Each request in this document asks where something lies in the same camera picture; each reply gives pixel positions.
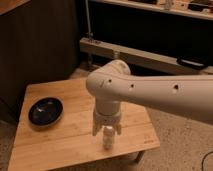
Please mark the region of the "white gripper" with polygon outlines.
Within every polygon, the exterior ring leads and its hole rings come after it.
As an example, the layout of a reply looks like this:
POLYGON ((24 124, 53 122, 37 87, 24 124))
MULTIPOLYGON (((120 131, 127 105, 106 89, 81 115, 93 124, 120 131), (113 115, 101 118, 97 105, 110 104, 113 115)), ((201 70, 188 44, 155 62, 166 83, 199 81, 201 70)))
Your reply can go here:
POLYGON ((93 111, 93 126, 92 126, 92 135, 96 136, 98 131, 100 130, 99 128, 101 126, 115 126, 115 130, 118 135, 121 135, 121 111, 118 110, 117 112, 110 113, 109 115, 107 114, 101 114, 97 110, 93 111))

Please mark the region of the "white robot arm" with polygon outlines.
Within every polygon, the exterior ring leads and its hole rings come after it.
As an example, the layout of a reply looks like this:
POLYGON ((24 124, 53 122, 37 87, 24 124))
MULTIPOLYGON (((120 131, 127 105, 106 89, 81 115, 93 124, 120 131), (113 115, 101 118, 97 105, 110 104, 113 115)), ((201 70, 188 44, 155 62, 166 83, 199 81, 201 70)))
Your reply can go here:
POLYGON ((213 75, 133 76, 124 61, 113 60, 88 75, 86 88, 95 98, 94 136, 103 126, 121 133, 122 102, 213 124, 213 75))

